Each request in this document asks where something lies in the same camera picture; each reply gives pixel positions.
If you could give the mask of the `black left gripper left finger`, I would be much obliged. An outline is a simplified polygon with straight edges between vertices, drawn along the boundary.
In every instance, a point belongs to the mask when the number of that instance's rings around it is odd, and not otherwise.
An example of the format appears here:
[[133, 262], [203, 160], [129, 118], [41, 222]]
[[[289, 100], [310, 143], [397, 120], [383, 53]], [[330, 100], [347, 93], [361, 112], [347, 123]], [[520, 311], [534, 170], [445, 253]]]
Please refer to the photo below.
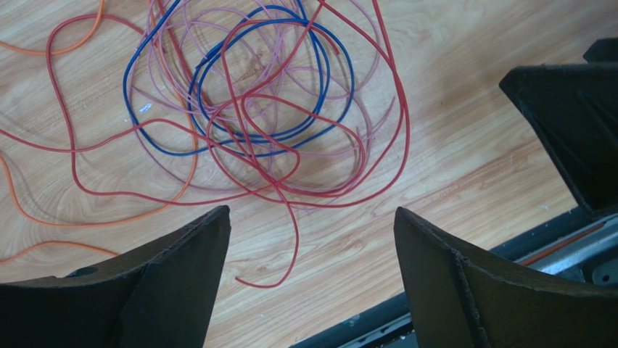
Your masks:
[[202, 347], [231, 235], [219, 206], [63, 278], [1, 285], [3, 347]]

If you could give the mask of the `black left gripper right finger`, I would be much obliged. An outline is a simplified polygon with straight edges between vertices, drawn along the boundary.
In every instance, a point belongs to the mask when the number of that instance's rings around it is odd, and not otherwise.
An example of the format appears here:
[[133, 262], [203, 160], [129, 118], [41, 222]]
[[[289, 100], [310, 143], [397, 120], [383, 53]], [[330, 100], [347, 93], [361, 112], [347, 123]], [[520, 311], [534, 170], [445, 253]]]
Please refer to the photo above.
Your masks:
[[420, 347], [615, 347], [617, 291], [518, 265], [405, 208], [395, 246]]

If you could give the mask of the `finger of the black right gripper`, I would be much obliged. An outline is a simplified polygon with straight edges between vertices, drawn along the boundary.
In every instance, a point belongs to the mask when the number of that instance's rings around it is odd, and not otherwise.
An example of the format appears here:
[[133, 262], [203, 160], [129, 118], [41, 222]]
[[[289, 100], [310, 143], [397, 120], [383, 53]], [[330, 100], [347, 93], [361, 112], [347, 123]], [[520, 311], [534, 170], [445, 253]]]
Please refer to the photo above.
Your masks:
[[577, 65], [516, 67], [499, 83], [576, 202], [617, 213], [617, 39], [595, 41]]

